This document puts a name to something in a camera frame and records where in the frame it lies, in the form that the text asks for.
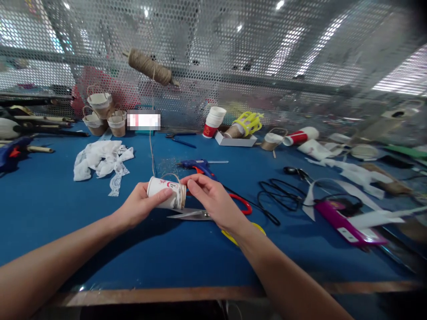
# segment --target person's left hand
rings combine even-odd
[[[119,223],[124,224],[126,228],[136,227],[148,217],[151,210],[168,200],[173,193],[172,189],[166,188],[149,198],[147,187],[148,182],[138,183],[125,203],[113,213]]]

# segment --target white box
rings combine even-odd
[[[219,145],[228,146],[228,147],[252,147],[255,144],[255,142],[258,140],[258,138],[254,135],[251,135],[247,139],[224,138],[222,133],[217,131],[215,133],[215,140],[218,142]]]

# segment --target white cup stack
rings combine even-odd
[[[208,116],[206,117],[205,130],[203,131],[203,136],[205,138],[212,138],[216,132],[222,120],[227,113],[227,110],[221,107],[211,107]]]

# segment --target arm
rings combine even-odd
[[[147,198],[139,183],[112,215],[53,241],[0,268],[0,319],[27,319],[95,253],[135,227],[171,194],[164,189]]]
[[[352,319],[317,282],[246,219],[219,182],[204,175],[192,175],[181,183],[187,184],[216,224],[237,241],[283,319]]]

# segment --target table edge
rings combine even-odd
[[[416,281],[388,281],[324,283],[322,286],[330,294],[356,294],[411,291],[420,288],[422,285]],[[266,294],[263,290],[245,286],[97,290],[59,292],[48,302],[48,305],[78,307],[102,304],[132,304],[197,300],[246,300],[265,296]]]

